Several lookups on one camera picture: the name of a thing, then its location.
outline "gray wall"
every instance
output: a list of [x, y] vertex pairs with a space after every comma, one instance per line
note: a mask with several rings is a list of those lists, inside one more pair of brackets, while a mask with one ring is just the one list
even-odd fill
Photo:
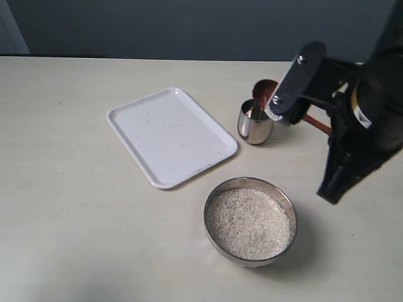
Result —
[[31, 53], [290, 60], [306, 42], [366, 60], [395, 0], [8, 0]]

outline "metal cup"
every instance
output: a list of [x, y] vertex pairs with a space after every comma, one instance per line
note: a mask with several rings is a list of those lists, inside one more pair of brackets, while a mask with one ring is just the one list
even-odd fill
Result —
[[239, 112], [238, 134], [247, 143], [257, 145], [265, 142], [273, 132], [275, 122], [256, 104], [255, 100], [245, 101]]

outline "bowl rim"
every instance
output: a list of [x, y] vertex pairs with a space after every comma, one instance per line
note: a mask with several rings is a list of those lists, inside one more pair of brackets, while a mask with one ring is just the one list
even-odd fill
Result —
[[[293, 214], [294, 214], [294, 217], [295, 217], [295, 232], [294, 232], [294, 234], [293, 234], [293, 237], [290, 239], [290, 241], [288, 242], [288, 244], [287, 244], [287, 246], [286, 246], [286, 248], [285, 248], [284, 250], [282, 250], [280, 253], [278, 253], [278, 254], [276, 254], [276, 255], [270, 257], [270, 258], [259, 259], [259, 260], [251, 260], [251, 259], [245, 259], [245, 258], [240, 258], [240, 257], [238, 257], [238, 256], [235, 256], [235, 255], [231, 254], [230, 252], [228, 252], [227, 250], [225, 250], [223, 247], [221, 247], [221, 246], [214, 240], [212, 234], [210, 233], [210, 230], [209, 230], [208, 227], [207, 227], [207, 206], [208, 206], [209, 201], [211, 200], [213, 194], [214, 194], [221, 186], [223, 186], [224, 184], [226, 184], [226, 183], [228, 183], [228, 182], [231, 182], [231, 181], [238, 180], [238, 179], [251, 179], [251, 180], [254, 180], [254, 181], [260, 181], [260, 182], [263, 182], [263, 183], [265, 183], [265, 184], [269, 184], [270, 186], [273, 186], [277, 191], [279, 191], [279, 192], [285, 197], [285, 199], [290, 203], [290, 205], [291, 205], [291, 207], [292, 207]], [[249, 177], [249, 176], [234, 177], [234, 178], [231, 178], [231, 179], [227, 179], [226, 181], [223, 181], [223, 182], [221, 182], [219, 185], [217, 185], [217, 186], [213, 189], [213, 191], [211, 191], [211, 193], [210, 193], [210, 194], [208, 195], [208, 197], [207, 197], [206, 203], [205, 203], [205, 205], [204, 205], [203, 219], [204, 219], [204, 227], [205, 227], [206, 232], [207, 232], [207, 235], [210, 237], [211, 241], [212, 241], [218, 248], [220, 248], [221, 251], [223, 251], [223, 252], [226, 253], [227, 255], [229, 255], [229, 256], [231, 256], [231, 257], [233, 257], [233, 258], [236, 258], [236, 259], [238, 259], [238, 260], [241, 260], [241, 261], [246, 261], [246, 262], [266, 262], [266, 261], [274, 260], [274, 259], [276, 259], [276, 258], [281, 257], [282, 255], [284, 255], [284, 254], [290, 249], [290, 247], [291, 247], [292, 244], [294, 243], [294, 240], [295, 240], [295, 238], [297, 237], [297, 233], [298, 233], [298, 216], [297, 216], [297, 212], [295, 211], [294, 204], [291, 202], [290, 198], [288, 198], [288, 196], [287, 196], [281, 189], [279, 189], [276, 185], [274, 185], [274, 184], [272, 184], [272, 183], [270, 183], [270, 182], [268, 182], [268, 181], [265, 181], [265, 180], [263, 180], [263, 179], [256, 178], [256, 177]]]

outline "stainless steel bowl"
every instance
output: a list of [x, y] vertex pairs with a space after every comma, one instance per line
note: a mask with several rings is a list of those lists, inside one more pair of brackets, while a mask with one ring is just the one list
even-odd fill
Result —
[[264, 143], [272, 134], [275, 122], [253, 99], [245, 101], [238, 116], [238, 134], [247, 143]]
[[[275, 201], [277, 201], [278, 204], [284, 209], [285, 214], [290, 220], [291, 234], [290, 239], [288, 241], [288, 245], [282, 252], [268, 259], [247, 260], [232, 255], [230, 252], [224, 250], [215, 242], [214, 238], [212, 237], [211, 231], [208, 229], [207, 224], [208, 208], [212, 204], [215, 197], [217, 197], [219, 194], [223, 192], [233, 189], [255, 189], [257, 191], [264, 192], [271, 198], [273, 198]], [[297, 213], [295, 212], [294, 205], [287, 198], [287, 196], [275, 185], [270, 184], [269, 182], [266, 182], [262, 179], [257, 179], [253, 177], [237, 177], [229, 179], [228, 181], [224, 181], [210, 193], [210, 195], [207, 198], [206, 205], [204, 207], [204, 226], [206, 229], [208, 239], [211, 241], [212, 245], [218, 250], [218, 252], [222, 254], [225, 258], [228, 258], [241, 266], [258, 267], [273, 263], [275, 260], [279, 259], [282, 255], [284, 255], [287, 252], [287, 250], [291, 247], [297, 235], [298, 223], [297, 223]]]

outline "table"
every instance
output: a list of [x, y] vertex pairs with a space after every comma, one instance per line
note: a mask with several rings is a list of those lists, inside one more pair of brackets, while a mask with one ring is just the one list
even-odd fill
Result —
[[[403, 157], [332, 206], [315, 195], [323, 133], [277, 126], [261, 147], [237, 135], [254, 83], [279, 80], [288, 66], [1, 57], [0, 301], [401, 301]], [[161, 191], [105, 114], [172, 86], [193, 96], [239, 151]], [[236, 176], [272, 182], [296, 206], [297, 239], [272, 266], [237, 267], [205, 236], [209, 192]]]

